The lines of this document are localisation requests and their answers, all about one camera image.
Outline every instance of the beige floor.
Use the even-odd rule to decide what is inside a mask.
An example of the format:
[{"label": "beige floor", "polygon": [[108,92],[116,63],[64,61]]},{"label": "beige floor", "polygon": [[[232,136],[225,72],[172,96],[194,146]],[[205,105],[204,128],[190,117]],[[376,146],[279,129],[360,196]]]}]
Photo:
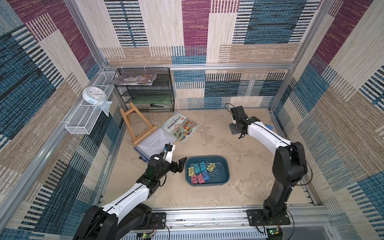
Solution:
[{"label": "beige floor", "polygon": [[[264,124],[272,125],[267,110],[245,111],[248,116],[256,116]],[[173,160],[203,155],[223,156],[228,161],[230,180],[222,186],[192,187],[186,182],[184,172],[169,172],[165,185],[158,188],[145,204],[151,207],[262,205],[274,181],[272,153],[249,135],[242,139],[232,135],[228,129],[231,115],[224,109],[180,110],[180,113],[200,124],[200,128],[184,144],[175,141]],[[147,113],[144,116],[153,125],[160,127],[172,113]],[[146,127],[145,124],[138,123],[139,119],[137,114],[132,114],[136,135]],[[138,157],[126,130],[103,203],[109,203],[125,193],[144,173],[147,164]],[[308,203],[302,187],[294,188],[288,203]]]}]

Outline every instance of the black metal shelf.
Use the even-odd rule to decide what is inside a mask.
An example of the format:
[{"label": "black metal shelf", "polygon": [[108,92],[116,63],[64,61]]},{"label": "black metal shelf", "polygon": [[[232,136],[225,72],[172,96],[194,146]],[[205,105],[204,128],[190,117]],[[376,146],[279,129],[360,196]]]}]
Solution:
[{"label": "black metal shelf", "polygon": [[[118,85],[115,84],[121,98],[126,103],[128,109],[131,108],[129,103],[134,103],[135,106],[143,113],[165,113],[174,112],[175,97],[173,86],[170,78],[169,68],[119,68],[116,70],[115,77],[125,74],[154,74],[156,80],[151,86],[145,85]],[[164,97],[169,96],[170,108],[167,109],[150,109],[151,103],[135,103],[137,97]]]}]

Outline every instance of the white wire basket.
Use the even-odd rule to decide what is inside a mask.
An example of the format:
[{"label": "white wire basket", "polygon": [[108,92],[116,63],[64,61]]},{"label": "white wire basket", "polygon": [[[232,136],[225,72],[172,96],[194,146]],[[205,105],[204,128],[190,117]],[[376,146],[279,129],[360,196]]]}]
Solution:
[{"label": "white wire basket", "polygon": [[[93,86],[104,91],[106,99],[112,93],[113,84],[108,84],[113,79],[115,72],[103,72],[99,75]],[[97,105],[92,105],[85,100],[82,100],[76,111],[73,113],[65,128],[70,134],[90,134],[97,119],[100,116],[101,109]]]}]

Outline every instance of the wooden easel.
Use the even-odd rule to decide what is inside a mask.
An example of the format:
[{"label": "wooden easel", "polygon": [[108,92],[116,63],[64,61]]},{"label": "wooden easel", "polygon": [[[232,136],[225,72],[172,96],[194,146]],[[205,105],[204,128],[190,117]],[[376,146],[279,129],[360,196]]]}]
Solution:
[{"label": "wooden easel", "polygon": [[[133,144],[138,145],[139,142],[143,141],[146,137],[151,135],[154,131],[156,131],[157,126],[152,126],[151,123],[143,116],[143,114],[137,109],[137,107],[130,103],[130,106],[132,107],[130,110],[124,112],[122,108],[120,108],[121,115],[124,119],[125,124],[127,125],[127,128],[129,130],[129,133],[132,136]],[[136,112],[143,120],[144,122],[149,126],[147,130],[145,130],[142,134],[138,135],[137,137],[133,133],[132,126],[131,126],[131,113]]]}]

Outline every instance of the vent grille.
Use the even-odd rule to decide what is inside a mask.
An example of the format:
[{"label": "vent grille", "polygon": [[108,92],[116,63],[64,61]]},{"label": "vent grille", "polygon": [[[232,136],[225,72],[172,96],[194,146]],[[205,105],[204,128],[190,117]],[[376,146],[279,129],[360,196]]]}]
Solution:
[{"label": "vent grille", "polygon": [[[201,230],[201,231],[174,231],[170,232],[170,240],[226,240],[226,239],[265,239],[266,234],[261,234],[257,230]],[[144,240],[137,237],[137,233],[128,233],[122,240]],[[152,240],[168,240],[168,231],[157,232]]]}]

